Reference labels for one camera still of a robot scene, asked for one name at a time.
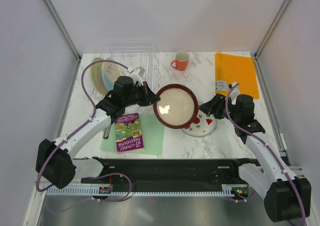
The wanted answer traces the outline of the watermelon pattern plate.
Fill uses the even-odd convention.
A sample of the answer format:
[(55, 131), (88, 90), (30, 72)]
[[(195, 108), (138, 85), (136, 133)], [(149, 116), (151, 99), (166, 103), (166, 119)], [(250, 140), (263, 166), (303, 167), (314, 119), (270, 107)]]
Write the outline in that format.
[(216, 125), (217, 119), (214, 116), (208, 116), (198, 110), (195, 120), (182, 131), (193, 137), (204, 137), (209, 135), (216, 128)]

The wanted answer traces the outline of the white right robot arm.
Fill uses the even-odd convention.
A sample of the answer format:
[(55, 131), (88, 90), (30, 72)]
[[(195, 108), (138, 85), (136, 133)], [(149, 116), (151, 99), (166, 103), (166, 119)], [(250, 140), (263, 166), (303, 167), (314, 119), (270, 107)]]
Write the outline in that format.
[(206, 115), (230, 120), (236, 135), (260, 164), (259, 167), (254, 163), (232, 167), (230, 179), (235, 183), (247, 182), (263, 199), (265, 211), (273, 222), (300, 218), (301, 224), (306, 225), (311, 209), (310, 182), (298, 177), (268, 144), (265, 129), (255, 119), (253, 98), (240, 94), (235, 101), (233, 104), (229, 96), (216, 94), (198, 107)]

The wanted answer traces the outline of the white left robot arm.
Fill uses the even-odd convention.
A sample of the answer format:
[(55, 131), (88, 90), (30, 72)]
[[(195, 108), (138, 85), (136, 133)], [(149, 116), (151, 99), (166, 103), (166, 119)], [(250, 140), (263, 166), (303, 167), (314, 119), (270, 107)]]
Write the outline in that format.
[(38, 177), (44, 177), (58, 189), (66, 187), (74, 178), (93, 177), (99, 183), (106, 182), (110, 171), (97, 159), (73, 162), (80, 149), (97, 133), (107, 128), (132, 105), (150, 106), (160, 98), (146, 82), (134, 83), (129, 76), (120, 76), (113, 90), (93, 106), (92, 115), (67, 133), (53, 141), (43, 140), (37, 153), (35, 169)]

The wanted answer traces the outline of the blue white floral plate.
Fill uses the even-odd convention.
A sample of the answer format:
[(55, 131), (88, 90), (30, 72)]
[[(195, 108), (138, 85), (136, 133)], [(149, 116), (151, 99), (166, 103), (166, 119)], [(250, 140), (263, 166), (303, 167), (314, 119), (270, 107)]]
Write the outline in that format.
[(122, 76), (120, 66), (112, 62), (103, 62), (101, 72), (104, 86), (108, 91), (113, 90), (114, 83)]

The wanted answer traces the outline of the dark red rimmed plate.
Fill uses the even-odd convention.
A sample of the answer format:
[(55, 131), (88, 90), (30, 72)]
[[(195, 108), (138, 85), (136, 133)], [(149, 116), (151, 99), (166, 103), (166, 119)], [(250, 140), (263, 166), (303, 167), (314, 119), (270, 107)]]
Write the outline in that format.
[(169, 84), (156, 94), (160, 101), (153, 104), (156, 118), (171, 129), (187, 128), (197, 117), (198, 100), (195, 94), (181, 84)]

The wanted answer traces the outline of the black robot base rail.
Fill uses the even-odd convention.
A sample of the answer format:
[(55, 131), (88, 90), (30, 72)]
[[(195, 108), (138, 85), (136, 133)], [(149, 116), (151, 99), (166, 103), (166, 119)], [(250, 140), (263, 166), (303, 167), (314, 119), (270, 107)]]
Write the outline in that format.
[(218, 191), (223, 184), (244, 185), (238, 167), (254, 159), (98, 159), (103, 165), (100, 179), (81, 183), (112, 183), (116, 191), (132, 187), (134, 192)]

